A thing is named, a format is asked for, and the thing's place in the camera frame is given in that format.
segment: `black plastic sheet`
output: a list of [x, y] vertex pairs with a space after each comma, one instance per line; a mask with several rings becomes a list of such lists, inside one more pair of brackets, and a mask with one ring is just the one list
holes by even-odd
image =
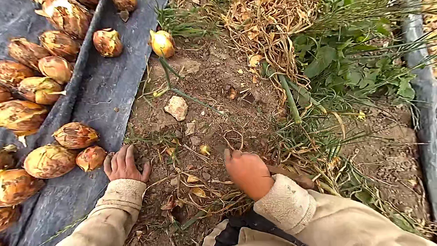
[[[67, 95], [53, 106], [39, 132], [27, 137], [28, 147], [8, 130], [0, 129], [0, 145], [16, 144], [22, 161], [31, 150], [53, 141], [52, 133], [65, 123], [83, 122], [100, 133], [97, 143], [106, 151], [117, 151], [123, 141], [130, 110], [146, 68], [151, 48], [149, 30], [155, 29], [158, 5], [166, 0], [139, 0], [138, 9], [124, 23], [110, 0], [100, 0], [90, 29], [82, 44], [74, 74], [66, 86]], [[26, 37], [38, 43], [38, 36], [54, 28], [34, 13], [38, 5], [30, 0], [7, 0], [0, 9], [0, 58], [7, 57], [13, 37]], [[113, 28], [121, 35], [124, 50], [120, 57], [104, 58], [92, 44], [95, 30]], [[108, 183], [103, 170], [84, 173], [79, 168], [64, 176], [46, 180], [46, 186], [21, 205], [22, 215], [15, 226], [0, 234], [9, 246], [38, 246], [75, 221], [84, 218], [95, 206]], [[44, 245], [55, 245], [75, 226]]]
[[[408, 15], [403, 23], [405, 43], [421, 40], [423, 33], [422, 16]], [[425, 45], [421, 49], [405, 55], [408, 66], [413, 68], [428, 57]], [[431, 204], [434, 221], [437, 219], [437, 80], [430, 65], [413, 71], [417, 76], [412, 81], [416, 90], [416, 106], [419, 110], [419, 130], [417, 137], [420, 143], [420, 163], [425, 178], [425, 186]]]

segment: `beige fleece sleeve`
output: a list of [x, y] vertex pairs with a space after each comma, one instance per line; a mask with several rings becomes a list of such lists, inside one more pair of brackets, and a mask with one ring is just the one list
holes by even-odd
[[254, 210], [311, 246], [437, 246], [351, 199], [306, 191], [283, 175]]
[[146, 184], [133, 179], [116, 179], [73, 233], [57, 246], [123, 246], [138, 219]]

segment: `cuff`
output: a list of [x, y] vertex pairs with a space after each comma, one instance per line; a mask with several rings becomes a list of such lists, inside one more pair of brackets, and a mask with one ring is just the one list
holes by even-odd
[[140, 211], [142, 199], [147, 185], [133, 179], [116, 179], [111, 181], [106, 188], [105, 195], [97, 201], [93, 213], [104, 208], [119, 208], [128, 213]]
[[254, 211], [289, 234], [297, 234], [316, 212], [315, 199], [290, 178], [276, 174], [269, 193], [257, 201]]

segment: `person's hand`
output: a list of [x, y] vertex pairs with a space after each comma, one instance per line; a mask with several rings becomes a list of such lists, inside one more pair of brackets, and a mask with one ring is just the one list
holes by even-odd
[[254, 201], [273, 187], [274, 180], [266, 164], [256, 154], [235, 150], [231, 156], [230, 150], [225, 149], [225, 164], [231, 180]]
[[134, 179], [143, 183], [149, 180], [152, 168], [145, 163], [142, 174], [135, 166], [134, 146], [123, 146], [116, 154], [110, 153], [104, 161], [104, 170], [110, 181], [116, 179]]

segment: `dirt ground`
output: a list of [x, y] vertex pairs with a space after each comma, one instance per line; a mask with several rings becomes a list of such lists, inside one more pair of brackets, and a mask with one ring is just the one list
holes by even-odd
[[[192, 100], [186, 99], [188, 114], [185, 120], [176, 121], [164, 111], [164, 106], [175, 95], [168, 91], [163, 96], [143, 96], [161, 85], [165, 87], [164, 71], [156, 57], [149, 60], [149, 77], [141, 85], [132, 108], [126, 133], [127, 143], [136, 143], [136, 160], [150, 161], [153, 173], [148, 183], [138, 222], [126, 245], [201, 245], [223, 217], [223, 211], [241, 214], [251, 203], [229, 181], [222, 152], [225, 148], [239, 149], [243, 139], [244, 151], [253, 151], [263, 160], [270, 160], [268, 134], [270, 123], [265, 115], [278, 115], [283, 110], [278, 96], [269, 81], [260, 81], [248, 71], [247, 58], [219, 42], [195, 42], [176, 40], [179, 47], [169, 64], [184, 74], [185, 80], [172, 77], [172, 85], [190, 96], [209, 104], [229, 115], [232, 120], [220, 116]], [[369, 109], [367, 120], [360, 128], [372, 129], [380, 138], [369, 138], [343, 149], [345, 155], [358, 152], [357, 165], [380, 184], [382, 195], [399, 210], [420, 219], [429, 217], [420, 181], [420, 168], [416, 161], [417, 145], [411, 129], [409, 110], [383, 104], [387, 110]], [[202, 156], [200, 145], [208, 145], [211, 154]], [[174, 157], [171, 148], [176, 148]], [[198, 182], [187, 182], [187, 175]], [[202, 188], [207, 198], [195, 196], [190, 189]], [[227, 194], [226, 200], [219, 196]], [[209, 211], [208, 216], [196, 220], [185, 231], [179, 230], [200, 209]]]

